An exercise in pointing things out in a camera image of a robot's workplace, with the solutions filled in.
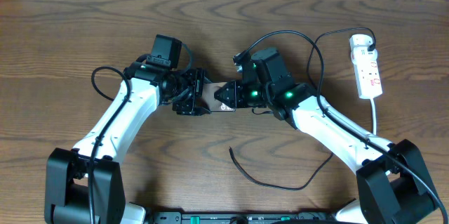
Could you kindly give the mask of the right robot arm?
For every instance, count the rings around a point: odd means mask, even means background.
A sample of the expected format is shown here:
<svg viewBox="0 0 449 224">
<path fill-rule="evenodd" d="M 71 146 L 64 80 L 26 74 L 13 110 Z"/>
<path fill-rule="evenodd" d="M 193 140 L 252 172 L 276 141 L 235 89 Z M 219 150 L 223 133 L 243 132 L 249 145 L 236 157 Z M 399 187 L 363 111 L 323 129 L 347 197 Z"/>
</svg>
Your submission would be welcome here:
<svg viewBox="0 0 449 224">
<path fill-rule="evenodd" d="M 297 83 L 275 48 L 234 57 L 243 78 L 214 93 L 230 108 L 267 107 L 325 145 L 356 175 L 358 199 L 335 213 L 343 223 L 418 223 L 440 209 L 422 155 L 409 140 L 392 143 L 363 129 L 330 106 L 307 83 Z"/>
</svg>

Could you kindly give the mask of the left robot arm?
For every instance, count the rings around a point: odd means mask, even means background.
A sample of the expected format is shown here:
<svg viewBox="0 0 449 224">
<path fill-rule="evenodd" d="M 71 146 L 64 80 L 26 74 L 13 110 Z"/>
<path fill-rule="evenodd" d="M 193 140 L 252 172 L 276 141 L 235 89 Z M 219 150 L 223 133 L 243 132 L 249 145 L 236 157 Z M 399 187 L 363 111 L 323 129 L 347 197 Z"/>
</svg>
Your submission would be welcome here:
<svg viewBox="0 0 449 224">
<path fill-rule="evenodd" d="M 157 35 L 152 50 L 124 70 L 119 92 L 98 123 L 70 150 L 56 148 L 46 163 L 47 223 L 146 223 L 145 207 L 126 201 L 121 163 L 147 118 L 170 105 L 178 115 L 210 111 L 196 102 L 205 72 L 178 69 L 187 45 Z"/>
</svg>

